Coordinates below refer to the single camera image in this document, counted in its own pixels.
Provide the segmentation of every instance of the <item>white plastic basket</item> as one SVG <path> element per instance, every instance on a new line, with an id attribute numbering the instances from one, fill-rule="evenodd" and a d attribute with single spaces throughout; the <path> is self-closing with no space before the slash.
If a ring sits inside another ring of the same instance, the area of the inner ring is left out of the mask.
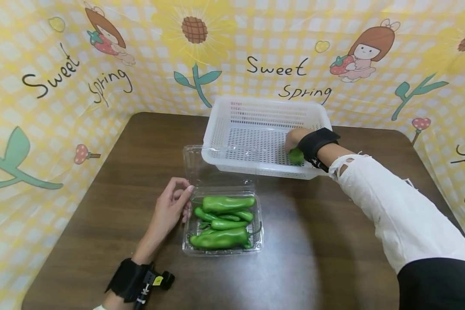
<path id="1" fill-rule="evenodd" d="M 279 102 L 248 97 L 217 97 L 207 124 L 203 145 L 248 146 L 259 152 L 258 164 L 251 157 L 238 157 L 237 152 L 202 151 L 203 159 L 221 171 L 258 173 L 262 176 L 291 177 L 310 180 L 325 173 L 308 162 L 292 164 L 284 152 L 286 134 L 293 128 L 307 127 L 332 130 L 327 113 L 314 102 Z"/>

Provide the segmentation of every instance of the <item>torn white sleeve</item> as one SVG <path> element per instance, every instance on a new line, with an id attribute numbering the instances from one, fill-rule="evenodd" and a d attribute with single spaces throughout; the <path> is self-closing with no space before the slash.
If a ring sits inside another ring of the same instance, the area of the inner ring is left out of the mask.
<path id="1" fill-rule="evenodd" d="M 347 169 L 340 175 L 340 168 Z M 465 238 L 434 203 L 366 155 L 346 155 L 329 175 L 375 224 L 389 264 L 398 273 L 423 258 L 465 261 Z"/>

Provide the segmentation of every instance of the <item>black wrist strap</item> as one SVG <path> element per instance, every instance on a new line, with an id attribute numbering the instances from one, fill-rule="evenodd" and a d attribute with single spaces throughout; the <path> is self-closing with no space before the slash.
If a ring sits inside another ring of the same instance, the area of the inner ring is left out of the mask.
<path id="1" fill-rule="evenodd" d="M 138 265 L 131 258 L 121 262 L 105 293 L 112 290 L 117 296 L 124 298 L 125 303 L 133 303 L 137 300 L 144 284 L 143 280 L 150 265 Z"/>
<path id="2" fill-rule="evenodd" d="M 339 138 L 340 136 L 338 134 L 324 127 L 314 131 L 313 133 L 305 135 L 305 137 L 301 139 L 300 143 L 298 143 L 298 149 L 303 152 L 305 160 L 311 163 L 312 166 L 322 169 L 325 172 L 329 172 L 329 168 L 318 160 L 317 152 L 321 147 L 327 144 L 339 144 Z"/>

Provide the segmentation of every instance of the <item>green pepper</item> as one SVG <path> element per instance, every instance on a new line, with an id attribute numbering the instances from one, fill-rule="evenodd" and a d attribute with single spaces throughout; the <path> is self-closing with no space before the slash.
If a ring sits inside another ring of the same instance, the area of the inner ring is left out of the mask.
<path id="1" fill-rule="evenodd" d="M 195 248 L 203 249 L 230 249 L 235 247 L 251 248 L 249 239 L 251 235 L 258 234 L 262 230 L 260 227 L 254 232 L 248 232 L 246 228 L 239 227 L 224 231 L 212 232 L 206 235 L 191 236 L 189 242 Z"/>
<path id="2" fill-rule="evenodd" d="M 215 230 L 227 230 L 227 229 L 234 229 L 238 227 L 246 227 L 248 226 L 248 222 L 232 222 L 227 220 L 213 220 L 212 221 L 212 229 Z"/>
<path id="3" fill-rule="evenodd" d="M 243 221 L 246 221 L 246 222 L 251 222 L 251 221 L 253 221 L 253 213 L 248 212 L 248 211 L 246 211 L 246 210 L 234 212 L 234 213 L 232 213 L 232 214 L 235 215 L 235 216 L 238 216 L 238 217 L 241 218 Z"/>
<path id="4" fill-rule="evenodd" d="M 214 214 L 227 214 L 248 209 L 255 204 L 255 197 L 231 198 L 206 196 L 203 198 L 203 211 Z"/>
<path id="5" fill-rule="evenodd" d="M 291 163 L 301 166 L 305 162 L 305 156 L 298 147 L 295 147 L 289 151 L 289 160 Z"/>
<path id="6" fill-rule="evenodd" d="M 201 235 L 208 235 L 208 234 L 211 234 L 213 232 L 216 232 L 216 230 L 213 230 L 212 228 L 209 228 L 209 229 L 204 230 L 203 232 L 201 232 L 200 236 Z"/>
<path id="7" fill-rule="evenodd" d="M 217 216 L 209 213 L 205 213 L 202 208 L 195 208 L 195 215 L 203 219 L 205 222 L 212 222 L 213 220 L 220 220 Z"/>
<path id="8" fill-rule="evenodd" d="M 233 222 L 239 222 L 241 220 L 238 216 L 232 214 L 219 215 L 219 218 Z"/>
<path id="9" fill-rule="evenodd" d="M 201 223 L 200 226 L 198 227 L 199 229 L 205 229 L 207 228 L 208 226 L 210 225 L 210 223 L 206 222 L 206 223 Z"/>

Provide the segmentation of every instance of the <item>wooden table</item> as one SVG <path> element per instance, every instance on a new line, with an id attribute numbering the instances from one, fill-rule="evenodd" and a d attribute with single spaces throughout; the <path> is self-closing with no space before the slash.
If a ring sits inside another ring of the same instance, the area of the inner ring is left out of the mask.
<path id="1" fill-rule="evenodd" d="M 147 229 L 171 176 L 183 176 L 183 147 L 201 144 L 207 118 L 133 116 L 23 302 L 25 310 L 92 309 L 119 262 Z M 398 131 L 335 127 L 340 143 L 372 154 L 458 226 L 410 142 Z M 176 281 L 154 290 L 150 309 L 398 309 L 398 283 L 374 226 L 328 177 L 260 177 L 265 244 L 259 254 L 188 257 L 183 227 L 155 263 Z"/>

